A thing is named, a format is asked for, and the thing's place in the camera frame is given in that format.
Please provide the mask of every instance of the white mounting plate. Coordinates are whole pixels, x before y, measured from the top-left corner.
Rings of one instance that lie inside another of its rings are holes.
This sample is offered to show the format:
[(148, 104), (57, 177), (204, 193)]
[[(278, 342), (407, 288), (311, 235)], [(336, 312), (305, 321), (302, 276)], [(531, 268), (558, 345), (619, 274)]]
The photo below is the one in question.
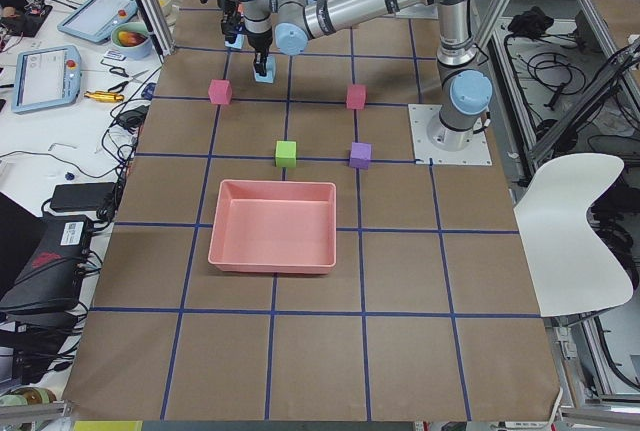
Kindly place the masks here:
[[(435, 146), (427, 137), (427, 124), (431, 118), (440, 112), (439, 104), (410, 104), (409, 119), (411, 120), (411, 136), (413, 138), (413, 155), (416, 164), (453, 164), (459, 166), (491, 166), (491, 154), (487, 138), (484, 134), (474, 134), (469, 145), (460, 151), (445, 151)], [(479, 129), (482, 122), (478, 122), (474, 129)]]

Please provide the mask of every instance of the white chair seat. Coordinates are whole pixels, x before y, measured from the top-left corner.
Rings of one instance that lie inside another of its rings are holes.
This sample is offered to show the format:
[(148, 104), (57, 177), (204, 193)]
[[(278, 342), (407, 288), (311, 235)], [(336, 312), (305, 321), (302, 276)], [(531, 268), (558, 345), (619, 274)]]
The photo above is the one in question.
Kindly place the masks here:
[(605, 154), (572, 154), (538, 169), (515, 207), (542, 316), (619, 306), (633, 288), (624, 268), (587, 222), (587, 210), (620, 175)]

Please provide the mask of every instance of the white label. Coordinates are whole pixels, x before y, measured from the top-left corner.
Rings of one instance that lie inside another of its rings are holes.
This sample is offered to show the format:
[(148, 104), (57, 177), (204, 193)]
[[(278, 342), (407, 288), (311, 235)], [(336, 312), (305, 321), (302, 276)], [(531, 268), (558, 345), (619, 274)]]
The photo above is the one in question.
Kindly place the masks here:
[(62, 239), (60, 240), (60, 246), (75, 246), (76, 244), (80, 244), (82, 227), (82, 221), (65, 224), (64, 231), (62, 232)]

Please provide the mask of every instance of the pink tray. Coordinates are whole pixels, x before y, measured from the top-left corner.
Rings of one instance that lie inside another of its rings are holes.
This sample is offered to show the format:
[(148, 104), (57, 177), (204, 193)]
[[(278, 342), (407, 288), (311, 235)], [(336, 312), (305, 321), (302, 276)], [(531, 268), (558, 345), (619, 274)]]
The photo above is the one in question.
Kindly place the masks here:
[(220, 183), (209, 262), (223, 271), (326, 274), (336, 264), (333, 183)]

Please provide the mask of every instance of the yellow tool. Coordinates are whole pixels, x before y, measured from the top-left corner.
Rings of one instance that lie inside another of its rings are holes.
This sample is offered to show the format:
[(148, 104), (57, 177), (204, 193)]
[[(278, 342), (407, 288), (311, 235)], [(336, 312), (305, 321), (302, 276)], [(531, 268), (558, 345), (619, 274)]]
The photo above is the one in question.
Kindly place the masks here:
[(84, 93), (85, 98), (91, 98), (101, 103), (119, 103), (124, 101), (124, 94), (112, 93), (109, 91), (87, 91)]

